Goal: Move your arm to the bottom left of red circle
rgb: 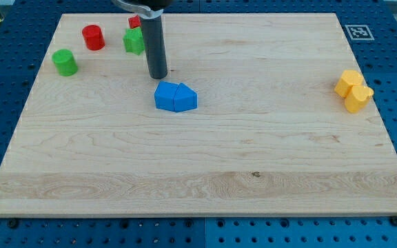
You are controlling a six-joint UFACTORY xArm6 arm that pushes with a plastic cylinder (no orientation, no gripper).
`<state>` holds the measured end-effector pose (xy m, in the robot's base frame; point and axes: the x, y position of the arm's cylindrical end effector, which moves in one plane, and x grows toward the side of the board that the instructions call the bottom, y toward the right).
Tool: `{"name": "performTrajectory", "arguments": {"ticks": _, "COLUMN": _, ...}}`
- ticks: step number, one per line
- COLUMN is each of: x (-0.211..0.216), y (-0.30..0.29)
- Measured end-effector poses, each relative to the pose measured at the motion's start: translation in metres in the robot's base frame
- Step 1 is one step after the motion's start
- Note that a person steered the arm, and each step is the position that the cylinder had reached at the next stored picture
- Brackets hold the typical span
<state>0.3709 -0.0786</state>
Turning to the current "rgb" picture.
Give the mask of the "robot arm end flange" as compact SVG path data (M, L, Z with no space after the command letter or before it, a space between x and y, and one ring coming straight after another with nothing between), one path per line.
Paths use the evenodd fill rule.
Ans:
M163 10L173 3L173 0L112 0L112 3L122 10L137 14L144 19L155 19Z

